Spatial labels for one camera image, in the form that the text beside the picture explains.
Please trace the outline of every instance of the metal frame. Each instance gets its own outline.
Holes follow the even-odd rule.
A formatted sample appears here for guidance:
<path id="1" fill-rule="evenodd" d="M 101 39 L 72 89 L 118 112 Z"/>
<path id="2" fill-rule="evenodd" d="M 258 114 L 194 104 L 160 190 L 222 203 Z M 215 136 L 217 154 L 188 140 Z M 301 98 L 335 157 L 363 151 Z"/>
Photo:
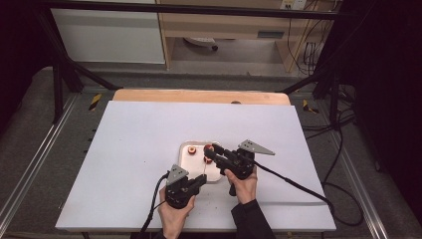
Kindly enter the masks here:
<path id="1" fill-rule="evenodd" d="M 329 112 L 326 103 L 321 100 L 317 101 L 317 105 L 325 123 L 330 124 Z M 335 146 L 339 147 L 339 133 L 337 131 L 332 130 L 330 134 Z M 373 205 L 372 200 L 368 192 L 366 191 L 366 188 L 362 180 L 360 179 L 360 176 L 357 173 L 357 170 L 354 167 L 353 162 L 350 156 L 348 155 L 345 146 L 343 147 L 340 154 L 340 162 L 345 172 L 345 175 L 347 176 L 348 182 L 350 183 L 351 189 L 353 190 L 357 201 L 362 207 L 366 219 L 366 224 L 372 234 L 372 237 L 375 239 L 387 239 L 387 231 L 385 230 L 384 225 L 382 224 L 382 221 L 378 216 L 378 212 L 376 211 L 376 208 Z"/>
<path id="2" fill-rule="evenodd" d="M 265 8 L 215 7 L 196 5 L 171 4 L 143 4 L 143 3 L 113 3 L 90 1 L 41 0 L 41 4 L 48 8 L 77 9 L 118 12 L 155 12 L 179 14 L 206 14 L 227 16 L 293 18 L 293 19 L 321 19 L 321 20 L 350 20 L 357 15 L 351 13 L 316 12 L 299 10 L 273 10 Z"/>
<path id="3" fill-rule="evenodd" d="M 77 101 L 79 94 L 74 94 L 68 99 L 65 105 L 65 110 L 63 116 L 60 120 L 53 124 L 29 163 L 27 169 L 16 185 L 15 189 L 7 199 L 3 208 L 0 211 L 0 238 L 6 232 L 7 227 L 12 221 L 13 216 L 18 210 L 21 202 L 23 201 L 26 193 L 28 192 L 32 182 L 37 176 L 38 171 L 43 165 L 44 160 L 50 152 L 56 138 L 59 136 L 59 133 L 62 131 L 63 126 L 65 125 L 66 120 L 71 114 L 72 109 L 74 108 L 75 102 Z"/>

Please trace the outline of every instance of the white tabletop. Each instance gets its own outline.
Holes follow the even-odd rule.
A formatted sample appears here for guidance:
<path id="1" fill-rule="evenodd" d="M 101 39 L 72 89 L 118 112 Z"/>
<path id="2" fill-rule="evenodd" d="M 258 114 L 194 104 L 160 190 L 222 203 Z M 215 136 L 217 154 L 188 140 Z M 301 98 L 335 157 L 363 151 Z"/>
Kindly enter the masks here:
<path id="1" fill-rule="evenodd" d="M 56 227 L 138 231 L 158 179 L 178 162 L 183 142 L 218 141 L 236 149 L 245 139 L 276 153 L 256 154 L 258 162 L 323 195 L 294 107 L 109 102 Z M 274 231 L 335 229 L 319 199 L 261 169 L 258 178 L 257 199 Z M 228 191 L 226 177 L 202 186 L 184 230 L 234 230 L 230 210 L 237 199 Z M 148 229 L 158 228 L 155 211 Z"/>

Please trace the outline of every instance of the black metal bar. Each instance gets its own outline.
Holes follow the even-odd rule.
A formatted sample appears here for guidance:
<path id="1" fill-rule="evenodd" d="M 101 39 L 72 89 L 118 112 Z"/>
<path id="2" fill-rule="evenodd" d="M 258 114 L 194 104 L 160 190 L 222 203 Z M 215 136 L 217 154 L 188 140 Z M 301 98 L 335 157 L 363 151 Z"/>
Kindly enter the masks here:
<path id="1" fill-rule="evenodd" d="M 88 232 L 82 232 L 84 239 L 90 239 L 90 234 Z"/>
<path id="2" fill-rule="evenodd" d="M 338 111 L 338 85 L 339 73 L 334 74 L 334 79 L 331 83 L 331 99 L 329 103 L 329 122 L 334 125 L 334 129 L 338 130 L 340 125 L 337 124 L 337 111 Z"/>
<path id="3" fill-rule="evenodd" d="M 46 48 L 50 51 L 52 58 L 59 63 L 61 71 L 63 71 L 61 75 L 65 82 L 68 84 L 69 89 L 71 90 L 71 92 L 80 92 L 84 88 L 84 85 L 81 83 L 81 80 L 79 76 L 75 73 L 75 71 L 68 67 L 68 63 L 66 60 L 66 50 L 62 46 L 55 32 L 53 31 L 49 21 L 47 20 L 44 10 L 34 8 L 32 9 L 32 14 L 35 16 L 39 23 L 38 25 L 44 32 L 46 37 L 45 40 L 49 41 L 49 44 L 46 44 L 50 47 Z"/>
<path id="4" fill-rule="evenodd" d="M 112 83 L 109 83 L 108 81 L 104 80 L 103 78 L 97 76 L 96 74 L 92 73 L 90 70 L 84 68 L 77 62 L 73 61 L 72 59 L 68 59 L 69 64 L 77 70 L 79 73 L 85 75 L 86 77 L 90 78 L 91 80 L 95 81 L 96 83 L 102 85 L 103 87 L 109 89 L 109 90 L 119 90 L 122 89 L 122 87 L 118 87 L 113 85 Z"/>
<path id="5" fill-rule="evenodd" d="M 349 20 L 357 15 L 351 13 L 317 12 L 300 10 L 274 10 L 266 8 L 239 8 L 216 7 L 196 5 L 171 5 L 171 4 L 145 4 L 145 3 L 114 3 L 91 1 L 63 1 L 40 0 L 40 3 L 49 8 L 79 9 L 96 11 L 118 12 L 154 12 L 154 13 L 180 13 L 180 14 L 205 14 L 228 15 L 249 17 L 271 17 L 292 19 L 321 19 L 321 20 Z"/>

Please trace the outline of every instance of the hand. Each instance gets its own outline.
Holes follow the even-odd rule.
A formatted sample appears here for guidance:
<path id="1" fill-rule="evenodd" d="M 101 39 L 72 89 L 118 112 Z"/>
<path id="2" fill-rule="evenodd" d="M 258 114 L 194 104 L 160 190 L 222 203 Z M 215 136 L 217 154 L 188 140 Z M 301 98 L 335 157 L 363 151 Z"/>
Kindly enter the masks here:
<path id="1" fill-rule="evenodd" d="M 230 169 L 225 169 L 224 173 L 229 179 L 230 184 L 233 183 L 235 185 L 236 195 L 240 203 L 246 204 L 256 199 L 258 182 L 257 166 L 254 166 L 252 174 L 244 180 L 239 179 Z"/>
<path id="2" fill-rule="evenodd" d="M 165 200 L 165 186 L 159 190 L 159 199 L 160 201 Z M 186 221 L 186 217 L 194 207 L 194 202 L 195 196 L 192 196 L 187 205 L 182 209 L 173 208 L 165 202 L 158 207 L 162 231 L 165 238 L 175 239 L 179 237 Z"/>

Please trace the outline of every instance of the finger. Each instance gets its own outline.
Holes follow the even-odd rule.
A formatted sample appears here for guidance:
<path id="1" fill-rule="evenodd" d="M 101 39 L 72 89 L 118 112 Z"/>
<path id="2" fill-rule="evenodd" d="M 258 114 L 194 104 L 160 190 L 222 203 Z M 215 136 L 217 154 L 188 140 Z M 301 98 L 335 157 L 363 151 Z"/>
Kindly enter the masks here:
<path id="1" fill-rule="evenodd" d="M 226 174 L 227 178 L 233 179 L 236 175 L 230 169 L 224 169 L 224 174 Z"/>
<path id="2" fill-rule="evenodd" d="M 163 186 L 159 190 L 159 201 L 164 201 L 164 200 L 165 200 L 165 186 Z"/>
<path id="3" fill-rule="evenodd" d="M 237 184 L 239 181 L 239 178 L 237 178 L 237 176 L 230 170 L 230 169 L 225 169 L 224 173 L 226 174 L 227 178 L 229 179 L 230 184 Z"/>
<path id="4" fill-rule="evenodd" d="M 191 196 L 187 205 L 183 208 L 183 210 L 187 211 L 187 214 L 195 207 L 195 196 Z"/>

